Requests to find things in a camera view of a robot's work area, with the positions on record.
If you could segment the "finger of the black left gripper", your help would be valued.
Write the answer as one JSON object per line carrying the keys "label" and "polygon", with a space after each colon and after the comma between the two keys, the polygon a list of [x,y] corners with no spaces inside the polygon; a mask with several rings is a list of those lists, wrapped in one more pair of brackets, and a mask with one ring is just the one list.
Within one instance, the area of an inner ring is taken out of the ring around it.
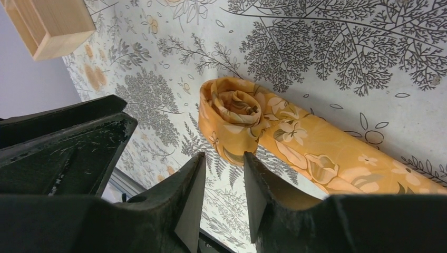
{"label": "finger of the black left gripper", "polygon": [[1,194],[101,196],[138,122],[120,112],[1,149]]}
{"label": "finger of the black left gripper", "polygon": [[63,108],[1,119],[1,148],[123,112],[127,104],[116,95],[108,95]]}

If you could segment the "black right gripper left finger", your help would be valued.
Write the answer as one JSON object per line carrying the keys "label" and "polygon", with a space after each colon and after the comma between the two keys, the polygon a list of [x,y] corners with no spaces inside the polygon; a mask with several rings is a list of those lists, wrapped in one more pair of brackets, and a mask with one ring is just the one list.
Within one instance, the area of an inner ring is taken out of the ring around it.
{"label": "black right gripper left finger", "polygon": [[205,154],[126,202],[1,196],[1,252],[197,252]]}

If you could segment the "wooden compartment tray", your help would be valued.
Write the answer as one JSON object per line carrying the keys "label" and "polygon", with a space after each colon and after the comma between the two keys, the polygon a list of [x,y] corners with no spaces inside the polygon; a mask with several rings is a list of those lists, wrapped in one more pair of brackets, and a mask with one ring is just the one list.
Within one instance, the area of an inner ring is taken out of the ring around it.
{"label": "wooden compartment tray", "polygon": [[74,52],[96,27],[84,1],[1,1],[33,60],[42,61]]}

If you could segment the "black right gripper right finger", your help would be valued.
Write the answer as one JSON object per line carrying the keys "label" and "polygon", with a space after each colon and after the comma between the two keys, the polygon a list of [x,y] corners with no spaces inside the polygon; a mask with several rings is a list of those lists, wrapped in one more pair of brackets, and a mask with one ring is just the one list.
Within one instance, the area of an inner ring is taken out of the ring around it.
{"label": "black right gripper right finger", "polygon": [[315,198],[244,153],[257,252],[446,252],[446,196],[336,194]]}

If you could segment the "yellow patterned tie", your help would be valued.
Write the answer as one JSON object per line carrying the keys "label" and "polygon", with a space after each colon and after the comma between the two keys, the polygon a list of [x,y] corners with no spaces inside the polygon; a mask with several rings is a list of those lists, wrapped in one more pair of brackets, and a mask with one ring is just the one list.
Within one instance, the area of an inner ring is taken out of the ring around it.
{"label": "yellow patterned tie", "polygon": [[201,86],[198,125],[229,163],[241,166],[245,152],[264,147],[327,194],[446,194],[377,148],[243,79]]}

